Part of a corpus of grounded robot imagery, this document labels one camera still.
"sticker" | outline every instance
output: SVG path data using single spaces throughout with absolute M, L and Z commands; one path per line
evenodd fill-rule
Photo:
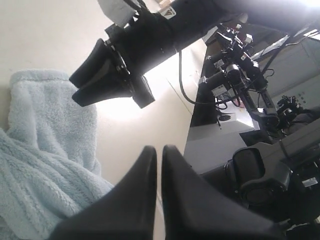
M 243 54 L 242 57 L 241 57 L 241 60 L 245 60 L 247 58 L 246 54 Z
M 311 187 L 313 185 L 318 184 L 318 181 L 315 177 L 313 177 L 313 178 L 304 180 L 302 183 L 303 183 L 304 187 L 307 188 L 307 187 Z
M 212 93 L 215 97 L 220 96 L 221 94 L 224 94 L 225 92 L 227 92 L 227 89 L 225 88 L 224 85 L 220 85 L 217 88 L 212 90 Z
M 164 16 L 166 19 L 171 19 L 175 15 L 177 15 L 176 11 L 172 6 L 165 7 L 164 9 L 160 10 L 160 14 Z

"fluffy towel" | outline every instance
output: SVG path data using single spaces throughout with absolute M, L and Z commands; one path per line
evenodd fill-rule
M 95 157 L 97 113 L 71 99 L 54 70 L 11 77 L 9 130 L 0 129 L 0 239 L 45 240 L 112 185 Z

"light blue towel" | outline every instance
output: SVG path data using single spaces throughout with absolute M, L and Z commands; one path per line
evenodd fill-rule
M 96 160 L 97 112 L 54 70 L 11 77 L 9 130 L 0 129 L 0 239 L 45 240 L 112 185 Z

